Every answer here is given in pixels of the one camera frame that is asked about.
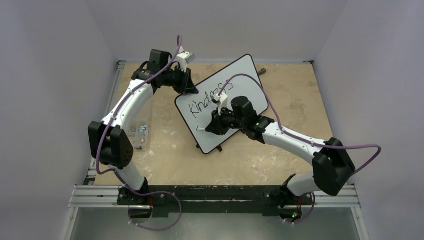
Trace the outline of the white whiteboard black frame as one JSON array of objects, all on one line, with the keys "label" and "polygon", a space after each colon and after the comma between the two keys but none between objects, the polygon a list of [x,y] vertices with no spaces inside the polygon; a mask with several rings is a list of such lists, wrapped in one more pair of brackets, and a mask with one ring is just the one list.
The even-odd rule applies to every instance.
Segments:
[{"label": "white whiteboard black frame", "polygon": [[197,130],[198,126],[201,128],[207,127],[212,120],[212,112],[218,107],[212,101],[213,95],[223,90],[223,93],[228,96],[227,107],[230,110],[232,109],[231,101],[233,98],[240,96],[247,97],[252,103],[253,109],[259,115],[269,108],[263,91],[250,78],[238,76],[230,81],[228,85],[225,85],[228,79],[237,74],[246,74],[253,77],[258,83],[261,82],[253,57],[250,54],[245,54],[197,83],[195,86],[199,91],[198,94],[180,95],[175,99],[176,108],[201,152],[205,155],[211,153],[238,132],[237,129],[230,129],[225,135],[215,135],[205,130]]}]

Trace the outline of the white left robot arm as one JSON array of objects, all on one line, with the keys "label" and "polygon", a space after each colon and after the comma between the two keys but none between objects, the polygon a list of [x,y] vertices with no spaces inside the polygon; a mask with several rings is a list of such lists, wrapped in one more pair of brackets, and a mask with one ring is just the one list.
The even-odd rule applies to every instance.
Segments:
[{"label": "white left robot arm", "polygon": [[179,49],[175,55],[153,49],[149,60],[132,74],[129,86],[116,106],[99,122],[88,126],[91,155],[98,175],[112,172],[122,183],[119,200],[142,205],[152,200],[146,177],[132,162],[134,146],[128,131],[143,106],[161,87],[183,96],[198,94],[188,67],[195,54]]}]

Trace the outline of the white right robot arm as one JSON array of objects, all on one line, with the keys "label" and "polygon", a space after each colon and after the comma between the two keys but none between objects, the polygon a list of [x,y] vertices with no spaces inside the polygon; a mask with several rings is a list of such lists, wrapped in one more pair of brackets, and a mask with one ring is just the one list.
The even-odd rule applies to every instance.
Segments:
[{"label": "white right robot arm", "polygon": [[206,132],[223,136],[229,130],[240,130],[249,139],[288,151],[312,166],[312,172],[293,174],[282,184],[280,196],[288,204],[315,191],[337,196],[356,171],[347,151],[336,138],[327,141],[309,138],[283,128],[272,118],[258,115],[245,96],[234,98],[231,109],[227,108],[228,97],[224,93],[215,94],[212,101],[217,108],[211,114]]}]

